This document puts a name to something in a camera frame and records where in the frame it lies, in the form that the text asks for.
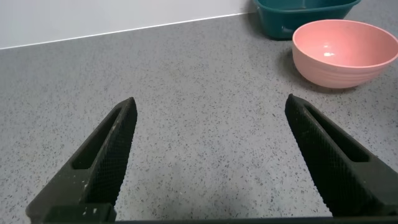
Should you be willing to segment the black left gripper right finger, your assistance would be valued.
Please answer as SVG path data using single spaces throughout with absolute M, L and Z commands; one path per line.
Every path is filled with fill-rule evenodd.
M 397 216 L 395 170 L 308 101 L 290 94 L 285 115 L 333 216 Z

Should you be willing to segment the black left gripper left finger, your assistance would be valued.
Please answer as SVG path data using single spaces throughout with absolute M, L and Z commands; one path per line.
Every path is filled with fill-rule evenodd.
M 137 122 L 118 103 L 26 208 L 32 223 L 112 223 Z

